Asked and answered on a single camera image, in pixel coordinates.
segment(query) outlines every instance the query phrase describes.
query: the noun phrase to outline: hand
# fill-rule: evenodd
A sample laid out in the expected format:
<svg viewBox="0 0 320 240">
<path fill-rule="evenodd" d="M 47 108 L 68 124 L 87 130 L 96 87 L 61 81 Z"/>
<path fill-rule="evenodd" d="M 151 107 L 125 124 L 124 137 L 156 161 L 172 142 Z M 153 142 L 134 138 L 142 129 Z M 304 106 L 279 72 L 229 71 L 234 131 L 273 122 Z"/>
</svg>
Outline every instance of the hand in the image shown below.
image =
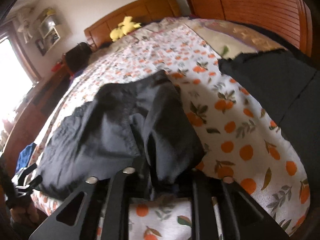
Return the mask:
<svg viewBox="0 0 320 240">
<path fill-rule="evenodd" d="M 38 227 L 39 225 L 39 214 L 37 208 L 33 202 L 30 203 L 28 208 L 22 208 L 16 206 L 10 210 L 12 219 L 20 224 L 28 227 Z"/>
</svg>

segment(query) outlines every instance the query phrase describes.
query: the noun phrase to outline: stuffed animal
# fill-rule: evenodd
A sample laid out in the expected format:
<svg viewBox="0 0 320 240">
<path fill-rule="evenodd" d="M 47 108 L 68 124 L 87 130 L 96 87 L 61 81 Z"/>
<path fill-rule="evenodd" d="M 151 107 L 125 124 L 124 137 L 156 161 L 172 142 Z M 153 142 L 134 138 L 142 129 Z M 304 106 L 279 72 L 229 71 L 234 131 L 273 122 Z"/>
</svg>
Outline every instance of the stuffed animal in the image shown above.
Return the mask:
<svg viewBox="0 0 320 240">
<path fill-rule="evenodd" d="M 127 35 L 133 30 L 140 28 L 140 24 L 141 23 L 132 22 L 131 16 L 126 16 L 124 17 L 123 22 L 118 24 L 118 28 L 115 28 L 111 31 L 110 38 L 112 39 L 112 41 L 117 41 L 124 35 Z"/>
</svg>

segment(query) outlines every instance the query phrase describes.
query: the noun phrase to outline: blue cloth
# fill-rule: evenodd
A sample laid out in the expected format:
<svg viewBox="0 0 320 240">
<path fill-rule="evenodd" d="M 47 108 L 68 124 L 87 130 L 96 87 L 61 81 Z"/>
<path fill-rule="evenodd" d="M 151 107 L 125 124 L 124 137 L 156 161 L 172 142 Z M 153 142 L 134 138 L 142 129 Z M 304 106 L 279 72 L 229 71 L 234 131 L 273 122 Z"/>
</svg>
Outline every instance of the blue cloth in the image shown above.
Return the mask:
<svg viewBox="0 0 320 240">
<path fill-rule="evenodd" d="M 35 143 L 31 143 L 26 146 L 22 152 L 19 154 L 19 159 L 17 163 L 16 173 L 21 169 L 27 167 L 30 157 L 37 145 Z"/>
</svg>

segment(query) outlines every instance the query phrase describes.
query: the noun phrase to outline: window frame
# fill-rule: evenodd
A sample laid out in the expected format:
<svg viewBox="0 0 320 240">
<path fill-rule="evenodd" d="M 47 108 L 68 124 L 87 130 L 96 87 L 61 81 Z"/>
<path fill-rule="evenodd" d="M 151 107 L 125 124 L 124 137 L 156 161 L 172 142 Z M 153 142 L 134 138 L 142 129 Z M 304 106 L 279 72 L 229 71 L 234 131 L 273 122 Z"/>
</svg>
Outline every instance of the window frame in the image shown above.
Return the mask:
<svg viewBox="0 0 320 240">
<path fill-rule="evenodd" d="M 10 41 L 12 49 L 27 76 L 33 84 L 37 84 L 42 78 L 25 53 L 12 21 L 0 26 L 0 41 L 5 38 Z"/>
</svg>

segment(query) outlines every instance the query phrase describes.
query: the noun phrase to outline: headboard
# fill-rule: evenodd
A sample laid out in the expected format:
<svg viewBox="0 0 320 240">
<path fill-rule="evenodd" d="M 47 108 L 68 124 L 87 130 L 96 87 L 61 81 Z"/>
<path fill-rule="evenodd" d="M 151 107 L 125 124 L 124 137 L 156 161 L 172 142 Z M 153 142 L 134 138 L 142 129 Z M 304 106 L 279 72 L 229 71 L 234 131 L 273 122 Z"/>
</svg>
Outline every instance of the headboard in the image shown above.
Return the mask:
<svg viewBox="0 0 320 240">
<path fill-rule="evenodd" d="M 273 31 L 308 56 L 312 49 L 311 12 L 303 0 L 187 0 L 201 18 L 254 24 Z"/>
<path fill-rule="evenodd" d="M 84 30 L 92 51 L 96 51 L 103 43 L 112 41 L 110 32 L 125 16 L 132 16 L 135 22 L 148 23 L 164 17 L 179 17 L 181 11 L 176 0 L 137 0 L 129 3 Z"/>
</svg>

